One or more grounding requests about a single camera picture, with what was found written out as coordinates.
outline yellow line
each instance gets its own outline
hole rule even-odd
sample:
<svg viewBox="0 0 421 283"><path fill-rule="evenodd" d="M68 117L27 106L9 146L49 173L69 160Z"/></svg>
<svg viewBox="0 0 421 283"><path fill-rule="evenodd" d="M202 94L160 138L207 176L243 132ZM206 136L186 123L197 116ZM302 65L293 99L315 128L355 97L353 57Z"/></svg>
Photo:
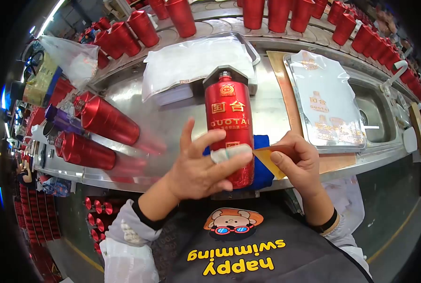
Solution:
<svg viewBox="0 0 421 283"><path fill-rule="evenodd" d="M411 209L409 215L407 216L407 218L405 219L404 223L399 227L399 229L393 234L393 236L391 236L391 238L375 253L373 254L370 258L368 258L366 260L366 262L368 264L370 264L373 260L375 260L390 244L391 242L394 240L394 238L399 235L399 233L404 229L405 225L408 223L408 221L410 220L413 212L415 212L415 209L418 206L418 203L420 202L421 197L418 199L417 203L415 203L415 206Z"/></svg>
<svg viewBox="0 0 421 283"><path fill-rule="evenodd" d="M97 270L99 270L100 272L104 272L104 269L102 268L102 266L98 263L95 263L92 259L90 259L87 255L85 255L84 253L82 253L76 246L74 246L69 240L67 240L66 238L63 238L64 241L66 241L66 243L75 251L77 252L81 257L83 257L84 260L86 260L89 264L91 264L92 266L94 266Z"/></svg>

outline plastic bag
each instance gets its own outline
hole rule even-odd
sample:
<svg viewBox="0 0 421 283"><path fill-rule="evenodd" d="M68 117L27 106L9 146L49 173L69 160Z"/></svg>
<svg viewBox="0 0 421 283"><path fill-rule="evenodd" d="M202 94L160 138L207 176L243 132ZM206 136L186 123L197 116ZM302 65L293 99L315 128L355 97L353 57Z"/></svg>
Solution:
<svg viewBox="0 0 421 283"><path fill-rule="evenodd" d="M41 35L39 43L78 90L83 90L95 75L99 46L48 35Z"/></svg>

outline cartoon character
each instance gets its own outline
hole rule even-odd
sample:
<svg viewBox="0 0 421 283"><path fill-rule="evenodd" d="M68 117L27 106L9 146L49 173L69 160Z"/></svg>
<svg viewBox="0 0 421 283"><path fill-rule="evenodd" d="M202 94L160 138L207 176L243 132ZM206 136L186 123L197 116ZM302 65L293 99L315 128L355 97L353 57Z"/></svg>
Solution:
<svg viewBox="0 0 421 283"><path fill-rule="evenodd" d="M256 232L264 217L258 212L236 208L219 208L204 224L209 235L219 241L239 241Z"/></svg>

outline black apron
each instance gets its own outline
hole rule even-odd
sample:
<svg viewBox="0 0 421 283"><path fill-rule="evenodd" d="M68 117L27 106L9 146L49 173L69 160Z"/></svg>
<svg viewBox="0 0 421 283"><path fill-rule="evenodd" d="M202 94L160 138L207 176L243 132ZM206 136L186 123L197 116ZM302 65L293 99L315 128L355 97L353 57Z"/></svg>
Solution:
<svg viewBox="0 0 421 283"><path fill-rule="evenodd" d="M166 282L372 282L352 257L278 206L262 199L225 204L240 206L172 219L166 229L173 227L177 255Z"/></svg>

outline sink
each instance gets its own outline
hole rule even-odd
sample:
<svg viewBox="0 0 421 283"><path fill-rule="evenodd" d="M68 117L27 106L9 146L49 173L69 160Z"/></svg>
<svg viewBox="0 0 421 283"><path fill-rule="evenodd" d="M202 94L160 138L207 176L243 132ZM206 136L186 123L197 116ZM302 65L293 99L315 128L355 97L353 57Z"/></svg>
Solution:
<svg viewBox="0 0 421 283"><path fill-rule="evenodd" d="M351 82L355 101L360 109L363 124L367 126L366 138L371 143L387 143L396 138L396 123L388 100L375 86Z"/></svg>

